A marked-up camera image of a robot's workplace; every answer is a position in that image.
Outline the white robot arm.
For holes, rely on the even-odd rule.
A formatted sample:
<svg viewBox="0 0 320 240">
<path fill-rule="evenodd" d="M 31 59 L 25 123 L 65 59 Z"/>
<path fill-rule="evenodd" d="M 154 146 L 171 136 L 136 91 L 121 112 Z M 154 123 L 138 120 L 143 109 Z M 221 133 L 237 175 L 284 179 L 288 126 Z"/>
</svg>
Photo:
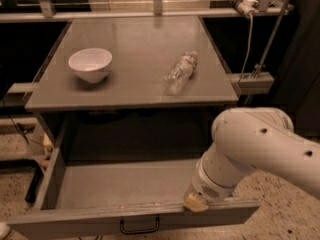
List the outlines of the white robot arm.
<svg viewBox="0 0 320 240">
<path fill-rule="evenodd" d="M 198 160 L 183 205 L 202 212 L 229 197 L 238 183 L 260 169 L 320 198 L 320 144 L 294 133 L 277 108 L 232 108 L 211 127 L 213 143 Z"/>
</svg>

